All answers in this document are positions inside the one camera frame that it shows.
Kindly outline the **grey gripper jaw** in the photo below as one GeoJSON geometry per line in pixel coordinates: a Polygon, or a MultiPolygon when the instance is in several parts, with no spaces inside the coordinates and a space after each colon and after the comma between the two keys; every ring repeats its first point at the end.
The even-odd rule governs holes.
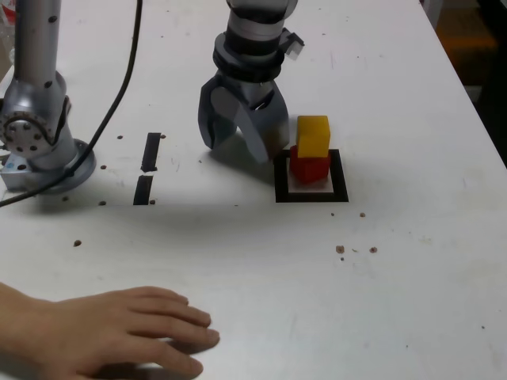
{"type": "Polygon", "coordinates": [[[252,106],[240,103],[235,117],[248,151],[259,163],[272,161],[289,143],[288,109],[274,81],[256,85],[258,92],[265,87],[271,91],[252,106]]]}
{"type": "Polygon", "coordinates": [[[247,82],[216,73],[200,91],[198,124],[204,144],[214,150],[233,135],[246,136],[238,112],[246,100],[247,82]]]}

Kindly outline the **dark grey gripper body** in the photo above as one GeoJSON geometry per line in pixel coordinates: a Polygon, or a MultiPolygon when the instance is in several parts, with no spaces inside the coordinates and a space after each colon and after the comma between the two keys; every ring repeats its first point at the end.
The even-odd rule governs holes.
{"type": "Polygon", "coordinates": [[[264,107],[270,102],[273,92],[273,85],[268,83],[242,82],[236,79],[230,79],[234,101],[228,105],[229,112],[237,112],[240,104],[244,104],[250,110],[256,110],[264,107]]]}

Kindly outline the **person's hand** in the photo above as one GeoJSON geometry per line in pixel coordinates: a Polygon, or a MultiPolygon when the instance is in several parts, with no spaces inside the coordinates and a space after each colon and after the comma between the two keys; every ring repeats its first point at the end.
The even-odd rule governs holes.
{"type": "Polygon", "coordinates": [[[159,287],[35,305],[29,358],[50,379],[89,379],[102,367],[155,363],[194,378],[202,364],[176,346],[213,348],[220,335],[211,316],[159,287]]]}

